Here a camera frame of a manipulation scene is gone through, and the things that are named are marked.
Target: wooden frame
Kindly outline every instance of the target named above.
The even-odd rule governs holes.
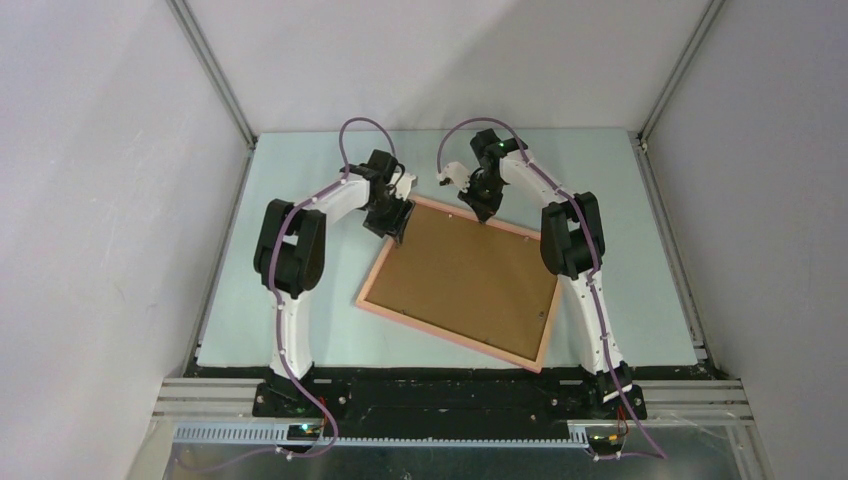
[[[424,205],[430,208],[441,210],[451,215],[456,215],[461,218],[477,221],[477,217],[474,215],[473,212],[469,210],[465,210],[452,205],[446,205],[435,200],[423,197],[415,196],[412,197],[412,200],[414,200],[418,205]],[[501,220],[491,219],[486,222],[486,225],[507,232],[515,233],[521,236],[529,237],[534,240],[540,239],[540,233],[535,230],[530,230],[528,228],[512,225]],[[357,307],[362,308],[363,310],[367,310],[371,313],[375,313],[382,317],[386,317],[403,325],[415,328],[417,330],[421,330],[430,335],[434,335],[450,342],[462,345],[464,347],[471,348],[491,357],[505,360],[509,363],[526,368],[533,372],[538,373],[542,370],[542,367],[544,366],[545,362],[545,354],[547,353],[548,344],[550,343],[551,331],[553,329],[554,321],[556,320],[557,309],[562,298],[562,285],[558,279],[554,288],[553,296],[551,298],[550,308],[548,308],[548,315],[545,319],[545,327],[542,333],[539,349],[537,351],[536,358],[531,360],[520,355],[507,352],[487,343],[483,343],[478,340],[468,338],[464,335],[445,330],[425,321],[418,320],[416,318],[404,315],[400,312],[367,301],[367,297],[371,291],[371,287],[374,285],[374,282],[377,279],[377,275],[380,273],[380,270],[383,267],[386,258],[389,256],[389,253],[392,251],[393,246],[394,240],[389,238],[386,241],[386,244],[383,246],[383,249],[380,251],[380,254],[377,256],[377,260],[374,262],[374,266],[371,268],[371,271],[369,272],[368,277],[365,279],[365,283],[363,284],[362,289],[359,291],[359,295],[356,297],[355,304]]]

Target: white table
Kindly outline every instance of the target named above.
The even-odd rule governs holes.
[[[477,130],[456,133],[443,162],[476,162],[468,142]],[[393,132],[398,159],[418,175],[414,193],[464,206],[455,187],[439,187],[436,150],[445,132]],[[692,341],[672,281],[627,132],[620,129],[519,130],[538,162],[567,187],[592,191],[606,239],[604,292],[616,340],[630,365],[692,365]],[[259,143],[206,319],[201,366],[267,365],[272,352],[272,304],[253,253],[271,200],[297,202],[338,176],[337,133],[266,133]],[[374,148],[388,150],[379,132],[345,135],[352,163]],[[540,212],[509,186],[497,215],[538,230]],[[310,339],[316,365],[362,367],[514,368],[481,353],[396,324],[353,306],[383,240],[355,212],[327,231],[324,275],[315,289]],[[568,309],[561,306],[547,366],[579,365]]]

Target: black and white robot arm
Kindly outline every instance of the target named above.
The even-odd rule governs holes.
[[[313,197],[295,213],[286,231],[288,239],[294,243],[282,244],[274,272],[274,284],[282,296],[279,303],[268,285],[271,258],[277,235],[295,204],[282,200],[268,204],[253,267],[260,274],[262,284],[269,288],[272,308],[282,310],[282,328],[279,329],[277,312],[271,312],[274,350],[270,365],[274,373],[289,377],[281,362],[279,345],[282,345],[282,356],[298,379],[312,366],[309,348],[311,290],[324,271],[327,227],[354,210],[365,210],[365,228],[380,237],[389,235],[401,243],[415,206],[408,196],[416,181],[415,175],[406,173],[391,154],[374,150],[368,163],[351,166],[349,175],[340,185],[320,198]]]
[[[542,260],[551,273],[559,276],[565,287],[566,303],[580,335],[580,364],[595,392],[596,402],[603,404],[619,395],[610,376],[609,365],[615,366],[616,377],[624,392],[632,388],[630,369],[609,324],[601,272],[592,273],[593,263],[586,237],[579,226],[569,228],[569,222],[576,224],[579,216],[571,202],[558,191],[573,197],[580,207],[600,265],[605,245],[598,202],[590,192],[573,193],[553,180],[535,162],[526,144],[522,144],[525,159],[518,141],[515,138],[501,141],[491,129],[479,132],[471,141],[471,147],[480,167],[471,172],[461,163],[452,162],[444,166],[438,180],[442,185],[457,185],[459,199],[471,207],[481,223],[497,212],[505,185],[518,187],[539,206]],[[599,305],[595,305],[592,285]],[[609,365],[605,359],[602,324],[609,346]]]

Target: white wall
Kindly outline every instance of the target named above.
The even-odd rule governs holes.
[[[707,0],[191,2],[253,128],[638,130]]]
[[[244,147],[167,4],[0,6],[0,478],[122,478]]]
[[[844,478],[848,3],[728,2],[649,141],[778,478]]]

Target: cork board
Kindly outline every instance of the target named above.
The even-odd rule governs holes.
[[[539,232],[417,197],[403,245],[389,239],[356,305],[538,372],[560,288]]]

